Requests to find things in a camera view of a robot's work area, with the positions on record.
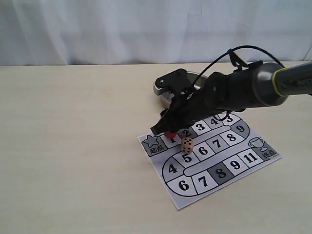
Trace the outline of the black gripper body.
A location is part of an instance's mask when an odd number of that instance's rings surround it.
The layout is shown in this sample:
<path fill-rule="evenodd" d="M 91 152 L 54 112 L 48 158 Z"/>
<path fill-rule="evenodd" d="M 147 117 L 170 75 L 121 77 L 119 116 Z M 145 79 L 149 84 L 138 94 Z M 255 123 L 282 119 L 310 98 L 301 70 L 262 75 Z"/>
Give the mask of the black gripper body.
<path fill-rule="evenodd" d="M 212 73 L 206 79 L 204 87 L 195 90 L 190 98 L 186 95 L 174 96 L 169 108 L 161 112 L 161 118 L 171 118 L 180 128 L 188 128 L 197 121 L 222 112 L 243 112 L 245 107 L 230 103 L 228 80 L 222 73 Z"/>

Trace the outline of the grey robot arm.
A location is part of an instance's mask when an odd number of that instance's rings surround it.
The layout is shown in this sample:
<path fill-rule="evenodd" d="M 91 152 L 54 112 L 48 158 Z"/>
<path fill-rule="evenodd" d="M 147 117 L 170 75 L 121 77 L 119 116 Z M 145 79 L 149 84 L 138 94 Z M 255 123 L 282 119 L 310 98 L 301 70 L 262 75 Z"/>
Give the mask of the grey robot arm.
<path fill-rule="evenodd" d="M 213 72 L 199 89 L 177 69 L 157 78 L 154 93 L 173 94 L 160 120 L 151 127 L 154 135 L 178 132 L 200 120 L 220 113 L 243 112 L 250 108 L 278 106 L 288 96 L 312 93 L 312 64 L 283 68 L 277 63 L 251 63 L 245 70 L 225 75 Z"/>

